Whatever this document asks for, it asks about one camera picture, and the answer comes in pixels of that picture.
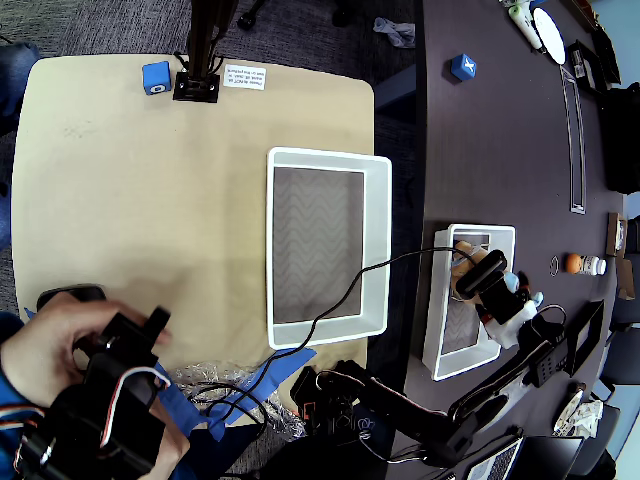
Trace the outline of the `person's left hand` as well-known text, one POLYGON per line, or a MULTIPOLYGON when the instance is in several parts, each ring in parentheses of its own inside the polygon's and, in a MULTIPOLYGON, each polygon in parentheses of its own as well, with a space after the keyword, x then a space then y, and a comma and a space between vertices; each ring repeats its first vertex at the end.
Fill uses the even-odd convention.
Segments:
POLYGON ((81 302, 55 295, 35 317, 1 344, 1 368, 28 402, 48 408, 71 385, 82 382, 73 346, 103 332, 116 314, 142 325, 147 318, 118 301, 81 302))

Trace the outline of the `person's right hand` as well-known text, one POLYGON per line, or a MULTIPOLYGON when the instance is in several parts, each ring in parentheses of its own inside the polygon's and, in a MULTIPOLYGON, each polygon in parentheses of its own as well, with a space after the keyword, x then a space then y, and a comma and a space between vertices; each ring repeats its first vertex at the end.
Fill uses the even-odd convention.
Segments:
POLYGON ((150 413, 164 423, 165 429, 155 465, 148 474, 140 477, 140 480, 167 480, 170 478, 180 460, 188 452, 190 443, 187 437, 182 434, 178 426, 173 422, 159 399, 154 400, 150 413))

